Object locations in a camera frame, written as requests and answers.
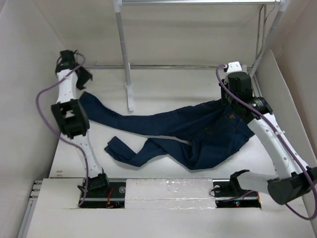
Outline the dark blue denim trousers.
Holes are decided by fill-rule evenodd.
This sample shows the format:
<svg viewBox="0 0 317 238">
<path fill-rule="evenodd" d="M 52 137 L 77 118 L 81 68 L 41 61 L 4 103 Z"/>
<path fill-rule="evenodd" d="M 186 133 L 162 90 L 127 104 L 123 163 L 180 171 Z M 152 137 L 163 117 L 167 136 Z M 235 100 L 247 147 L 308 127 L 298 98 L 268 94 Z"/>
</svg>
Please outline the dark blue denim trousers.
<svg viewBox="0 0 317 238">
<path fill-rule="evenodd" d="M 154 157 L 170 155 L 190 170 L 211 169 L 238 152 L 254 136 L 221 100 L 150 116 L 120 115 L 87 92 L 79 101 L 89 120 L 148 137 L 138 153 L 116 136 L 105 147 L 113 159 L 135 167 Z"/>
</svg>

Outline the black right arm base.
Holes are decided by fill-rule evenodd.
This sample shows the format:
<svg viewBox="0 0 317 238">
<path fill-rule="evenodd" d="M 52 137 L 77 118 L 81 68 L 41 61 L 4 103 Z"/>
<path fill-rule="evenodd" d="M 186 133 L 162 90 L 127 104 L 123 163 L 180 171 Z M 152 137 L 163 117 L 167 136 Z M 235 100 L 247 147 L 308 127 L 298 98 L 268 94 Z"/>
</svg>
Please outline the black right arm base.
<svg viewBox="0 0 317 238">
<path fill-rule="evenodd" d="M 233 173 L 229 179 L 213 179 L 209 195 L 215 199 L 216 208 L 261 208 L 259 194 L 244 190 L 238 183 L 238 176 L 249 170 Z"/>
</svg>

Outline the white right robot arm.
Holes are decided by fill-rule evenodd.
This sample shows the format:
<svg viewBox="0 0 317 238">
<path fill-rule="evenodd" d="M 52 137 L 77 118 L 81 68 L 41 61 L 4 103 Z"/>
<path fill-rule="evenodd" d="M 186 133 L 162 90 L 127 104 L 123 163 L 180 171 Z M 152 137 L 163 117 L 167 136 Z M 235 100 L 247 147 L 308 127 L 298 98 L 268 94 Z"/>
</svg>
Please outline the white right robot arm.
<svg viewBox="0 0 317 238">
<path fill-rule="evenodd" d="M 317 169 L 311 168 L 295 152 L 263 97 L 255 97 L 250 76 L 232 72 L 221 81 L 221 98 L 230 105 L 258 137 L 272 160 L 273 175 L 242 170 L 231 175 L 230 192 L 241 195 L 246 190 L 266 193 L 279 205 L 309 193 L 317 183 Z"/>
</svg>

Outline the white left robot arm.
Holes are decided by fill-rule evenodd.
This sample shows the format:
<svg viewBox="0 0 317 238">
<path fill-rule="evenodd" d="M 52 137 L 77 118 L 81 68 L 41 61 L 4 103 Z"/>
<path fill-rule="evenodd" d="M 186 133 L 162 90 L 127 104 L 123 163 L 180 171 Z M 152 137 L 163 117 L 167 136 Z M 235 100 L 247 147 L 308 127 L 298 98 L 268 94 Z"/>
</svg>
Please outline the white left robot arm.
<svg viewBox="0 0 317 238">
<path fill-rule="evenodd" d="M 60 52 L 55 68 L 59 82 L 58 99 L 51 110 L 60 132 L 78 150 L 85 166 L 86 184 L 79 188 L 90 195 L 103 197 L 110 192 L 109 180 L 91 146 L 88 116 L 77 96 L 77 91 L 85 89 L 85 84 L 93 76 L 77 62 L 77 54 L 72 50 Z"/>
</svg>

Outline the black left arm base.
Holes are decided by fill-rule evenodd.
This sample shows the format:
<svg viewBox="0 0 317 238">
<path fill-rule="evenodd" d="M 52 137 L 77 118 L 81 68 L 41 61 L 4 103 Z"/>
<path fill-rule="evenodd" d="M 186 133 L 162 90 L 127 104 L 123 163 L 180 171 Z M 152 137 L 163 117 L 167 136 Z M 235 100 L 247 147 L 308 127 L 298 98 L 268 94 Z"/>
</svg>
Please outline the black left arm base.
<svg viewBox="0 0 317 238">
<path fill-rule="evenodd" d="M 127 179 L 110 178 L 106 180 L 105 175 L 88 179 L 78 185 L 81 192 L 78 206 L 80 208 L 120 209 L 125 206 Z"/>
</svg>

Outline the white clothes rack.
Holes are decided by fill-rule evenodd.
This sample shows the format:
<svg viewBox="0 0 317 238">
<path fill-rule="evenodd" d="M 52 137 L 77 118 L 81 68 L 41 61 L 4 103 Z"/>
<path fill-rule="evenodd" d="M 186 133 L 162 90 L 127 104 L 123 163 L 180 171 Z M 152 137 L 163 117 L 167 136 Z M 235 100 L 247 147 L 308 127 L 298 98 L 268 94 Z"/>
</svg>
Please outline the white clothes rack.
<svg viewBox="0 0 317 238">
<path fill-rule="evenodd" d="M 286 11 L 286 0 L 115 0 L 126 106 L 137 88 L 131 67 L 197 69 L 240 61 L 254 66 L 258 14 L 266 4 L 265 47 Z"/>
</svg>

